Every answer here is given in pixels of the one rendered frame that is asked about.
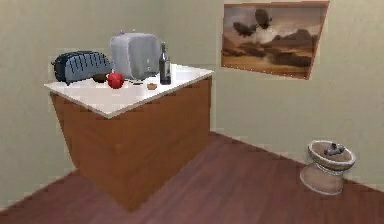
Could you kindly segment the red apple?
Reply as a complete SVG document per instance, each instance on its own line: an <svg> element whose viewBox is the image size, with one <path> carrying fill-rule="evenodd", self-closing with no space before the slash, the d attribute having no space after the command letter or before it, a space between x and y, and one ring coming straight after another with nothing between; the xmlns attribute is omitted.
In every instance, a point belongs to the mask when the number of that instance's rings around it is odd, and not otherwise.
<svg viewBox="0 0 384 224"><path fill-rule="evenodd" d="M107 76L107 83L112 89L119 89L123 86L125 79L120 73L110 73Z"/></svg>

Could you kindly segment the grey box-shaped appliance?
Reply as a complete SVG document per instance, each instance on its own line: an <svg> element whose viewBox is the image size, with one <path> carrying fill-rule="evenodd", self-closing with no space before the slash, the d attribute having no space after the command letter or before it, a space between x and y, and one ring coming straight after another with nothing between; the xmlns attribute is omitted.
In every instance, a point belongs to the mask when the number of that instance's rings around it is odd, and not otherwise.
<svg viewBox="0 0 384 224"><path fill-rule="evenodd" d="M113 70L128 80L144 80L159 73L160 41L150 33L120 33L110 39Z"/></svg>

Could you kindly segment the beige round bin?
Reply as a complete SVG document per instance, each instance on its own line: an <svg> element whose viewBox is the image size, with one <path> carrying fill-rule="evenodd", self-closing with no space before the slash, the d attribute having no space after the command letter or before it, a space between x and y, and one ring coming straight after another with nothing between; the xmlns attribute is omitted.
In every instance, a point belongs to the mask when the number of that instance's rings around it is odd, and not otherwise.
<svg viewBox="0 0 384 224"><path fill-rule="evenodd" d="M313 140L307 152L312 162L300 171L301 182L310 190L323 195L337 195L342 192L344 173L356 162L356 155L346 146L342 154L326 156L324 150L334 141Z"/></svg>

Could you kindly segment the framed brown landscape picture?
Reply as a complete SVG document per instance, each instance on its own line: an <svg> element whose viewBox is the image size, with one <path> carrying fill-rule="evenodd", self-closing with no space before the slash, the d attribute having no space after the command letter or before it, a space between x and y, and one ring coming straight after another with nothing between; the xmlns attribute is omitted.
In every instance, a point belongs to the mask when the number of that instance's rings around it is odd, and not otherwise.
<svg viewBox="0 0 384 224"><path fill-rule="evenodd" d="M225 4L221 65L309 78L328 6L327 0Z"/></svg>

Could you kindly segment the black and grey toaster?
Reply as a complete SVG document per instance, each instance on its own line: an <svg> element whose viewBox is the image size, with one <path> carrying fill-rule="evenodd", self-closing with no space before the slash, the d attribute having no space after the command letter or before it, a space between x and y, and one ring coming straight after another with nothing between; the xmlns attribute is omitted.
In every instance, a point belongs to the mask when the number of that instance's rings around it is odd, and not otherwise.
<svg viewBox="0 0 384 224"><path fill-rule="evenodd" d="M92 78L96 74L109 74L112 66L100 52L74 51L60 54L51 62L57 81L67 85Z"/></svg>

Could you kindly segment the grey crumpled object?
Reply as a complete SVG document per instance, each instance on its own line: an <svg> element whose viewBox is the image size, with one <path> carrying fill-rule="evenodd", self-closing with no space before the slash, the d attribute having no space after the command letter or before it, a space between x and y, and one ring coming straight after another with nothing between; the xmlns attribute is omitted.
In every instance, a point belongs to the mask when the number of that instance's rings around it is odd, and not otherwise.
<svg viewBox="0 0 384 224"><path fill-rule="evenodd" d="M324 150L324 154L326 156L333 156L342 154L345 151L346 147L343 144L340 143L331 143L327 149Z"/></svg>

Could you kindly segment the brown cupboard with white top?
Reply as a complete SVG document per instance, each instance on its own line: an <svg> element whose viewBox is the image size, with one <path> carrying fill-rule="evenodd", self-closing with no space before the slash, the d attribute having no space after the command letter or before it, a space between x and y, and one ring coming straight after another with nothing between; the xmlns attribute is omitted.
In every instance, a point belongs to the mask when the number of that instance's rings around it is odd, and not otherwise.
<svg viewBox="0 0 384 224"><path fill-rule="evenodd" d="M135 211L207 145L212 75L173 64L170 85L155 76L119 89L91 79L46 88L75 167Z"/></svg>

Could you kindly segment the dark glass bottle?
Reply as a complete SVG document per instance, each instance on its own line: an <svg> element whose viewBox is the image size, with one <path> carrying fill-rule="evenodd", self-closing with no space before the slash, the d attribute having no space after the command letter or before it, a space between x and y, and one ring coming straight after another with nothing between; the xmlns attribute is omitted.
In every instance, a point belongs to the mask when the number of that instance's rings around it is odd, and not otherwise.
<svg viewBox="0 0 384 224"><path fill-rule="evenodd" d="M159 58L159 72L160 72L160 83L162 85L171 84L171 75L170 75L170 60L166 52L166 44L161 43L161 55Z"/></svg>

